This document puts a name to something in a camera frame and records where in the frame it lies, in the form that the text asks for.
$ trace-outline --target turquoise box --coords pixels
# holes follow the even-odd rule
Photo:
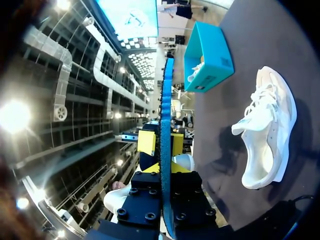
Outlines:
[[[192,68],[204,64],[194,79]],[[220,27],[196,22],[184,54],[184,89],[188,92],[205,93],[234,73],[234,66],[227,42]]]

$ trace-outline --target large display screen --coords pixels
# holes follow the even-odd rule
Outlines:
[[[120,39],[158,36],[156,0],[96,0]]]

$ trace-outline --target bolt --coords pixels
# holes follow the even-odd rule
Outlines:
[[[186,219],[187,215],[185,213],[180,213],[177,216],[175,216],[175,219],[178,221],[184,221]]]
[[[118,217],[123,218],[127,215],[127,211],[124,208],[119,208],[117,211]]]
[[[216,210],[213,208],[205,211],[205,215],[207,215],[207,216],[214,216],[214,215],[216,215],[216,213],[217,213]]]
[[[135,195],[137,193],[138,193],[138,189],[137,188],[133,187],[133,188],[130,189],[130,195]]]
[[[149,190],[149,194],[151,194],[151,195],[156,195],[157,193],[158,193],[158,191],[155,189]]]
[[[153,221],[156,219],[156,215],[153,212],[149,212],[147,213],[145,216],[145,219],[147,219],[148,221]]]

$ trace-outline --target ceiling light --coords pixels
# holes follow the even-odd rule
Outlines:
[[[11,134],[24,130],[30,118],[29,108],[23,102],[13,100],[0,109],[0,126]]]
[[[64,238],[65,237],[65,231],[64,230],[60,230],[60,231],[58,231],[58,238],[60,238],[60,239],[62,239],[62,238]]]
[[[71,3],[68,0],[56,0],[56,6],[63,11],[67,11]]]
[[[29,206],[29,200],[25,197],[21,197],[16,201],[16,206],[19,209],[26,209]]]
[[[119,71],[124,74],[126,72],[126,69],[124,67],[120,67]]]
[[[122,115],[121,115],[119,112],[117,112],[117,113],[114,115],[114,117],[115,117],[116,119],[120,119],[120,118],[122,117]]]
[[[116,164],[117,164],[119,167],[120,167],[123,163],[124,163],[124,161],[121,160],[121,159],[116,162]]]

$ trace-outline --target white sneaker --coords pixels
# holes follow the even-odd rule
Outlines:
[[[259,189],[280,182],[289,159],[289,139],[297,120],[294,97],[285,80],[264,66],[256,76],[256,91],[244,118],[231,127],[241,137],[248,159],[242,176],[247,189]]]
[[[192,82],[193,79],[196,77],[197,73],[200,71],[201,67],[204,65],[205,63],[202,62],[200,64],[198,64],[197,66],[193,67],[192,70],[194,70],[193,74],[188,76],[188,82]]]

